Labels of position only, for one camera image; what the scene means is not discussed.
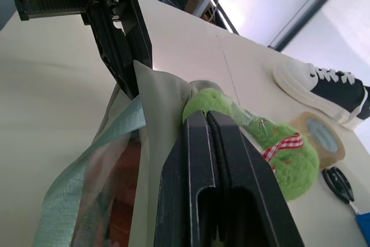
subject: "white fabric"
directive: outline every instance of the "white fabric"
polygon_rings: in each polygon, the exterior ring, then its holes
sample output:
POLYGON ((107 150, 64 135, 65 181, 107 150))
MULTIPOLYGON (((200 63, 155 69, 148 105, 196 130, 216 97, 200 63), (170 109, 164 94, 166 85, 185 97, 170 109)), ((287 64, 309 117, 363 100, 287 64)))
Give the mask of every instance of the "white fabric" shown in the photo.
POLYGON ((147 198, 147 210, 134 207, 132 222, 141 224, 131 227, 129 237, 129 246, 136 247, 153 246, 162 167, 176 142, 184 106, 194 92, 188 82, 175 75, 154 71, 136 60, 134 67, 149 140, 149 157, 147 161, 140 159, 140 167, 145 163, 147 170, 139 170, 136 189, 136 198, 147 198), (147 188, 147 195, 141 188, 147 188))
POLYGON ((317 76, 310 76, 310 68, 306 63, 297 60, 283 61, 281 67, 284 67, 289 75, 298 81, 305 89, 311 91, 317 84, 317 76))

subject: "white shoe sole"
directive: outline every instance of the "white shoe sole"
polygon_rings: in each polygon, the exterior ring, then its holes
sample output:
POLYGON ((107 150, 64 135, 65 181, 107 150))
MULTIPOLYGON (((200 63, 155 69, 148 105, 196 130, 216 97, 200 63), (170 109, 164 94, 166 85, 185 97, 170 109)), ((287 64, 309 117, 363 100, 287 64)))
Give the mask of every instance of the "white shoe sole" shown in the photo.
POLYGON ((273 69, 272 75, 275 82, 292 98, 307 106, 314 107, 324 112, 335 122, 344 126, 345 128, 353 130, 363 122, 363 120, 355 117, 346 123, 350 112, 341 106, 308 91, 297 80, 294 79, 294 77, 285 68, 284 63, 279 63, 276 65, 273 69))

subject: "red checkered ribbon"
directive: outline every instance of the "red checkered ribbon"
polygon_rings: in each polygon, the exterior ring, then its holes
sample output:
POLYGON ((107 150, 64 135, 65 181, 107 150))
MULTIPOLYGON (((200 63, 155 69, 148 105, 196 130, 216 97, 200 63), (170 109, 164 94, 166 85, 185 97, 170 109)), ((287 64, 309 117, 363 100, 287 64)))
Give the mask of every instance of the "red checkered ribbon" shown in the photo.
POLYGON ((266 159, 267 162, 273 159, 275 154, 279 150, 286 150, 286 149, 297 149, 303 145, 303 139, 299 133, 295 133, 293 136, 285 138, 284 140, 280 141, 279 143, 273 145, 272 147, 268 148, 264 153, 263 157, 266 159))

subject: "teal bag handle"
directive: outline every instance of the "teal bag handle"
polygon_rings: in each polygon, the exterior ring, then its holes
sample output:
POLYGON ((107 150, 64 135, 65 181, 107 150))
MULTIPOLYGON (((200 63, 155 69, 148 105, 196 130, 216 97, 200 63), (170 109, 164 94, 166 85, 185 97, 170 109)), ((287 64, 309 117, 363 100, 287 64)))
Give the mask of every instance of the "teal bag handle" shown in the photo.
POLYGON ((32 246, 70 246, 79 212, 88 159, 105 144, 146 125, 136 97, 95 142, 48 189, 32 246))

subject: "blue object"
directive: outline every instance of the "blue object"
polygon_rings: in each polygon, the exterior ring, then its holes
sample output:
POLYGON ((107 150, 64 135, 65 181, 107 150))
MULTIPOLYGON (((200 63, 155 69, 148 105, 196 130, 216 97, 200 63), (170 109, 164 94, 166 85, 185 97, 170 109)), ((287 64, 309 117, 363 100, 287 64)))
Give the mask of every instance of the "blue object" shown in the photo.
POLYGON ((356 219, 366 243, 370 246, 370 213, 356 215, 356 219))
POLYGON ((351 184, 347 177, 338 167, 324 169, 323 178, 331 191, 345 204, 349 204, 356 214, 357 224, 364 235, 366 243, 370 246, 370 213, 360 214, 360 211, 352 203, 354 201, 351 184))

